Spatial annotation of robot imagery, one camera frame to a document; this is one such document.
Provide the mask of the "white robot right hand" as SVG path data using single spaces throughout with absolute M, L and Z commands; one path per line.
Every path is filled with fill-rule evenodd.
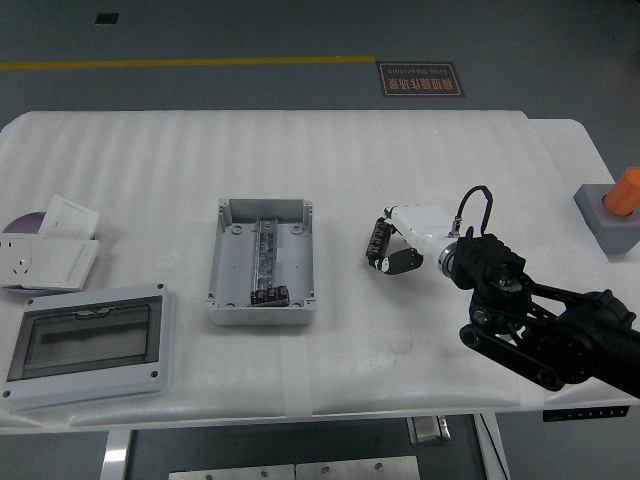
M 457 238 L 439 207 L 395 206 L 376 220 L 366 249 L 369 265 L 386 275 L 418 269 L 425 260 L 451 277 Z

